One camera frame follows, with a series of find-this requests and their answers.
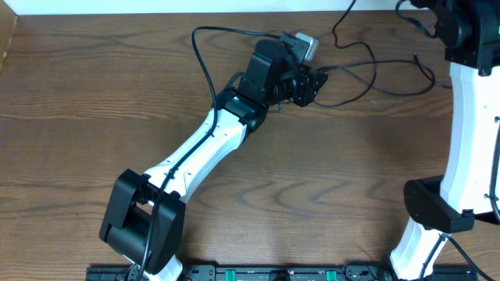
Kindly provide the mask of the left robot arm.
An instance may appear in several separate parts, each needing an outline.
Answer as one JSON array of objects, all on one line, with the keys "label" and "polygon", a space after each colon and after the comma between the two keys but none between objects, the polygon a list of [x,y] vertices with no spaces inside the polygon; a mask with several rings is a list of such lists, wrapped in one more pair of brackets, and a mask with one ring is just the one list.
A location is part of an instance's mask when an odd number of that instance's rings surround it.
[{"label": "left robot arm", "polygon": [[327,75],[307,64],[318,42],[305,34],[261,40],[243,73],[216,95],[203,124],[168,158],[114,183],[99,237],[137,266],[133,280],[175,280],[185,209],[200,183],[264,122],[271,106],[313,102]]}]

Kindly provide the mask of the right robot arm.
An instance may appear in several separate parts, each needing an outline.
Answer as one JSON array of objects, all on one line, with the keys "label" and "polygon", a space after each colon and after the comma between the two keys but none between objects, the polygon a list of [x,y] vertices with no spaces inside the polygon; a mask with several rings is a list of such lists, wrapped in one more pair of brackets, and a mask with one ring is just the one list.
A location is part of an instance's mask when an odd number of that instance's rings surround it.
[{"label": "right robot arm", "polygon": [[437,18],[450,63],[452,136],[445,174],[404,186],[409,221],[389,256],[396,280],[422,280],[452,234],[499,223],[499,3],[412,0]]}]

